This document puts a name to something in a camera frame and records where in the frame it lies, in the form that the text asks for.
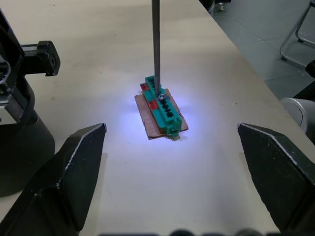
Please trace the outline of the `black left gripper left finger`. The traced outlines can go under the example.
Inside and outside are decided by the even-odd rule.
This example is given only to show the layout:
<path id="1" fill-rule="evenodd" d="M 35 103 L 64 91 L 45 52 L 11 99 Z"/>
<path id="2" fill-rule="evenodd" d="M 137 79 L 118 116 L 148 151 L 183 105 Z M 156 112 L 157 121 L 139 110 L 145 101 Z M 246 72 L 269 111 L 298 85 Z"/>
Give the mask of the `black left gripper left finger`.
<path id="1" fill-rule="evenodd" d="M 77 236 L 94 195 L 105 123 L 80 129 L 31 178 L 0 223 L 2 236 Z"/>

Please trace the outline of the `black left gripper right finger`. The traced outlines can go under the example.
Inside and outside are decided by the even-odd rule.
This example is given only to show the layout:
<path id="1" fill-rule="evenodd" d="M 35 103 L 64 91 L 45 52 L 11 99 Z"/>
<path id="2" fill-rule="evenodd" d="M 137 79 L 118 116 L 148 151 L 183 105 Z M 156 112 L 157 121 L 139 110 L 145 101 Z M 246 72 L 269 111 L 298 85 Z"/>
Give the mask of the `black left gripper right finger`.
<path id="1" fill-rule="evenodd" d="M 281 232 L 315 231 L 315 165 L 284 134 L 239 123 L 254 186 Z"/>

